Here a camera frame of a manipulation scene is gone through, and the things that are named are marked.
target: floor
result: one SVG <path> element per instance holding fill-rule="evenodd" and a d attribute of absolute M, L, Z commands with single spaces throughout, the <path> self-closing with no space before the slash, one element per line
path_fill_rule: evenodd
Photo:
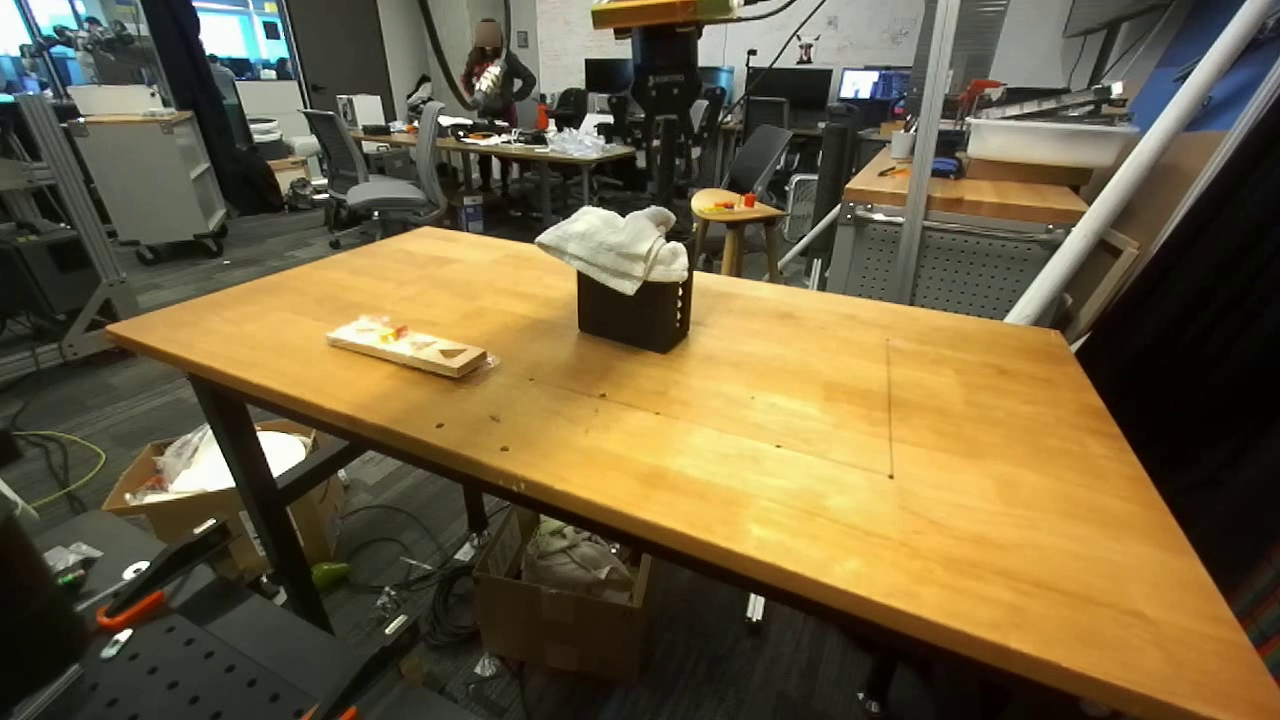
<path fill-rule="evenodd" d="M 329 251 L 322 211 L 294 211 L 233 220 L 221 258 L 175 249 L 145 268 L 122 249 L 122 262 L 139 305 L 160 306 Z M 29 437 L 26 460 L 7 462 L 5 478 L 41 509 L 41 520 L 29 523 L 48 526 L 100 509 L 122 466 L 145 443 L 198 429 L 200 412 L 175 371 L 126 353 L 100 353 L 5 385 L 0 425 Z M 370 647 L 390 610 L 411 610 L 425 629 L 425 647 L 418 653 L 425 667 L 420 685 L 480 716 L 862 716 L 853 698 L 869 674 L 862 637 L 776 598 L 757 637 L 739 620 L 746 588 L 669 559 L 655 559 L 651 570 L 640 681 L 601 685 L 515 665 L 499 665 L 495 674 L 476 674 L 474 667 L 483 653 L 468 603 L 474 582 L 460 579 L 446 594 L 438 574 L 411 570 L 420 565 L 442 568 L 446 556 L 460 547 L 466 520 L 457 484 L 384 457 L 365 457 L 345 472 L 345 486 L 348 512 L 338 523 L 338 556 L 351 565 L 351 574 L 329 592 L 338 637 Z M 918 667 L 906 667 L 887 696 L 887 711 L 906 720 L 958 716 L 958 706 L 958 674 L 935 681 Z M 1050 692 L 1016 692 L 997 706 L 1000 711 L 989 716 L 1080 716 L 1074 698 Z"/>

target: cardboard box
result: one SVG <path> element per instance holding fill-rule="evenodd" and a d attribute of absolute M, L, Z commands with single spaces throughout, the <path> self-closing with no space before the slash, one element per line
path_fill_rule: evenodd
<path fill-rule="evenodd" d="M 483 653 L 598 681 L 635 681 L 651 559 L 640 559 L 625 598 L 540 588 L 522 579 L 531 526 L 535 512 L 512 509 L 480 547 L 476 617 Z"/>
<path fill-rule="evenodd" d="M 305 431 L 296 425 L 262 425 L 272 431 Z M 163 457 L 168 443 L 148 443 L 138 452 L 138 460 L 122 472 L 116 486 L 105 501 L 105 512 L 129 517 L 139 526 L 157 531 L 163 545 L 179 545 L 194 537 L 198 523 L 210 517 L 228 520 L 233 545 L 228 550 L 214 556 L 214 568 L 228 579 L 253 579 L 269 570 L 264 545 L 258 539 L 258 526 L 241 504 L 235 486 L 223 493 L 200 493 L 200 497 L 175 497 L 175 501 L 157 501 L 157 504 L 134 504 L 129 493 L 160 486 L 160 466 L 157 457 Z M 345 486 L 338 478 L 315 484 L 310 497 L 299 497 L 288 517 L 294 526 L 305 545 L 305 556 L 334 559 L 338 547 L 338 517 L 345 512 Z"/>

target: desk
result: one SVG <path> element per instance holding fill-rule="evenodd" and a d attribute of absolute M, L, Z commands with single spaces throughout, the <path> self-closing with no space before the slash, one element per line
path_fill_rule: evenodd
<path fill-rule="evenodd" d="M 453 385 L 329 347 L 361 312 L 499 368 Z M 573 268 L 540 249 L 420 227 L 110 337 L 188 371 L 221 437 L 253 441 L 246 403 L 278 406 L 1050 686 L 1140 716 L 1280 716 L 1046 326 L 696 275 L 691 330 L 660 354 L 582 337 Z M 246 501 L 272 501 L 246 474 L 253 452 L 223 452 Z M 262 537 L 272 559 L 296 550 Z"/>
<path fill-rule="evenodd" d="M 827 286 L 897 298 L 897 236 L 876 236 L 902 224 L 912 169 L 882 149 L 846 185 L 846 224 L 832 249 Z M 931 178 L 928 185 L 928 241 L 935 262 L 920 262 L 920 293 L 912 305 L 1003 315 L 1029 281 L 1056 251 L 1064 232 L 1085 216 L 1085 201 L 1069 185 L 1029 178 Z"/>
<path fill-rule="evenodd" d="M 384 144 L 394 149 L 411 149 L 418 134 L 384 134 Z M 617 163 L 617 158 L 631 158 L 635 149 L 625 144 L 601 144 L 601 149 L 583 149 L 583 151 L 569 151 L 569 149 L 554 149 L 554 144 L 492 144 L 492 138 L 453 138 L 442 134 L 438 144 L 442 151 L 460 151 L 460 154 L 499 154 L 499 158 L 515 158 L 515 163 L 531 163 L 540 177 L 540 216 L 554 224 L 554 163 L 560 169 L 582 169 L 582 185 L 583 185 L 583 201 L 593 194 L 593 173 L 601 163 Z"/>

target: person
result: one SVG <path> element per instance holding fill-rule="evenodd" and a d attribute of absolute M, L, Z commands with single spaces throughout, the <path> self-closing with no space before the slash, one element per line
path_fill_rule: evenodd
<path fill-rule="evenodd" d="M 480 119 L 503 119 L 515 129 L 515 100 L 523 100 L 535 87 L 535 77 L 528 65 L 503 44 L 503 24 L 483 16 L 476 24 L 476 41 L 466 67 L 466 100 Z M 492 163 L 480 158 L 480 188 L 490 192 Z"/>

